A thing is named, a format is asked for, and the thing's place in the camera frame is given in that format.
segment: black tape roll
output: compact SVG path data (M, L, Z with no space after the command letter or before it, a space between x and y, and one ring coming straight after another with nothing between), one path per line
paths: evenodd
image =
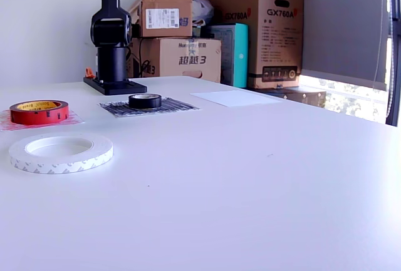
M162 97L155 94L135 94L128 98L131 108L137 110L149 110L151 108L159 108L162 106Z

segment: window frame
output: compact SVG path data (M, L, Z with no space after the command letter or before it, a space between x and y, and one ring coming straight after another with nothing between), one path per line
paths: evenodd
M400 97L401 97L401 15L400 0L391 0L392 16L390 20L393 24L393 63L394 75L393 79L393 99L390 108L390 114L386 120L386 124L398 126L398 118L400 113Z

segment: black metal base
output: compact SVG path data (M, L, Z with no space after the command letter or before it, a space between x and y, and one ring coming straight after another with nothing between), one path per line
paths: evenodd
M83 78L83 82L106 96L140 94L148 91L146 86L131 81L100 83L96 79Z

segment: white tape roll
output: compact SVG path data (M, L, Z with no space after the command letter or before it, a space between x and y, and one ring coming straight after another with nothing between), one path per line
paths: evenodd
M10 163L22 171L66 174L85 171L113 157L113 143L86 133L51 133L25 138L9 149Z

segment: white paper sheet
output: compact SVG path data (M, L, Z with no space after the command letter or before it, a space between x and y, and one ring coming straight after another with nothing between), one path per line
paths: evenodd
M280 103L278 100L246 91L216 91L213 93L196 93L191 95L226 107Z

